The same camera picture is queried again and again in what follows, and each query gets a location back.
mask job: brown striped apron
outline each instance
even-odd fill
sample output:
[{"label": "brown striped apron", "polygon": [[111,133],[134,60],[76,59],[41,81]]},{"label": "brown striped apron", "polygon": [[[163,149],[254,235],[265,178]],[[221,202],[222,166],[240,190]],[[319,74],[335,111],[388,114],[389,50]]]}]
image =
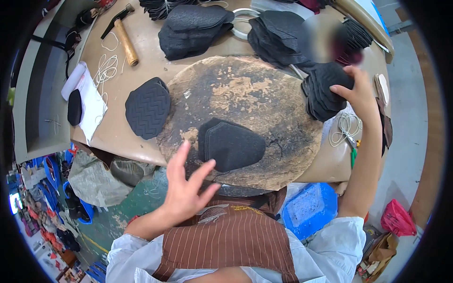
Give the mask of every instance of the brown striped apron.
[{"label": "brown striped apron", "polygon": [[299,282],[288,235],[268,216],[278,212],[285,196],[286,187],[268,193],[259,209],[251,206],[263,196],[211,200],[201,215],[183,224],[189,226],[165,231],[162,259],[153,277],[166,282],[175,269],[250,266],[277,271],[284,283]]}]

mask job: pliers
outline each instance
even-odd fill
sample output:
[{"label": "pliers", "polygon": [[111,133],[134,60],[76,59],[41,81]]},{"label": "pliers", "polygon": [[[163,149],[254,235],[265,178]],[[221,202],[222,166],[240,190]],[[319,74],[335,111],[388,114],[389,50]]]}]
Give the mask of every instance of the pliers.
[{"label": "pliers", "polygon": [[351,168],[354,167],[354,163],[355,163],[355,160],[356,160],[356,157],[357,157],[357,142],[356,140],[351,136],[351,134],[349,134],[347,131],[345,131],[344,129],[341,129],[341,131],[343,132],[343,134],[346,136],[346,140],[348,141],[348,143],[351,145],[352,147],[352,151],[351,151]]}]

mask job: white shirt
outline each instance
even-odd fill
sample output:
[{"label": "white shirt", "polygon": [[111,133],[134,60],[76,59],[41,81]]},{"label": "white shirt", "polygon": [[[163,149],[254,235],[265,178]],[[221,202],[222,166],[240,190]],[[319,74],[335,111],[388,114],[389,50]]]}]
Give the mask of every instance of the white shirt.
[{"label": "white shirt", "polygon": [[[362,259],[365,246],[363,219],[341,217],[330,221],[305,248],[288,229],[289,246],[294,269],[300,282],[349,283]],[[160,264],[164,235],[148,242],[130,234],[112,243],[107,259],[107,283],[159,283],[152,274]],[[270,269],[244,267],[241,269],[253,283],[281,283],[281,274]],[[176,269],[168,282],[182,283],[216,269]]]}]

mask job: wooden hammer handle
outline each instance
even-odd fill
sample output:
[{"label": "wooden hammer handle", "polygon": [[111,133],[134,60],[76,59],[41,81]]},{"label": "wooden hammer handle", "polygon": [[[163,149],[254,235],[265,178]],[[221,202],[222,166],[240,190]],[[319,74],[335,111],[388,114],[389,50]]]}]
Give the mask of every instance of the wooden hammer handle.
[{"label": "wooden hammer handle", "polygon": [[124,29],[123,23],[120,19],[117,19],[114,22],[116,27],[116,32],[118,34],[119,40],[121,45],[123,45],[124,52],[126,53],[126,60],[129,66],[133,67],[139,63],[139,57],[137,56],[137,52],[135,52],[134,46],[127,35],[126,30]]}]

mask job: workbench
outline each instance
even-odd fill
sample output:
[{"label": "workbench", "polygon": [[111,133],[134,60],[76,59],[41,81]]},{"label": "workbench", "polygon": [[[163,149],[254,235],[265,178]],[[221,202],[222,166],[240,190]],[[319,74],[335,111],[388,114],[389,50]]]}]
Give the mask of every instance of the workbench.
[{"label": "workbench", "polygon": [[[250,1],[227,0],[227,10],[249,8]],[[138,54],[140,62],[135,67],[129,67],[127,63],[122,68],[125,53],[121,46],[110,52],[101,46],[101,35],[114,15],[125,8],[127,3],[135,8],[135,12],[126,16],[122,22]],[[321,10],[322,14],[329,14],[339,20],[343,20],[346,13],[342,14],[333,7],[327,6]],[[158,32],[163,21],[151,21],[147,13],[143,13],[138,0],[118,0],[109,10],[99,16],[94,23],[90,35],[84,46],[80,60],[86,62],[91,74],[98,70],[98,63],[103,54],[107,58],[118,56],[118,71],[114,78],[104,84],[104,92],[108,94],[108,110],[102,122],[97,127],[89,146],[98,148],[118,156],[165,166],[166,160],[156,145],[155,138],[144,140],[136,136],[130,128],[125,117],[125,101],[129,93],[147,80],[160,77],[165,83],[169,83],[181,70],[191,64],[212,56],[228,55],[255,55],[253,49],[246,40],[241,40],[231,32],[228,32],[217,40],[206,53],[200,56],[186,58],[177,61],[168,61],[160,49]],[[107,36],[104,45],[114,47],[116,41],[111,35]],[[386,69],[386,53],[376,42],[364,50],[364,60],[361,68],[370,75],[373,82],[374,74],[383,74],[389,79]],[[386,107],[386,114],[390,117],[390,104]],[[71,139],[86,144],[86,138],[80,127],[71,127]],[[345,142],[337,147],[332,147],[329,142],[324,142],[310,167],[295,182],[342,182],[347,181],[351,174],[351,148]]]}]

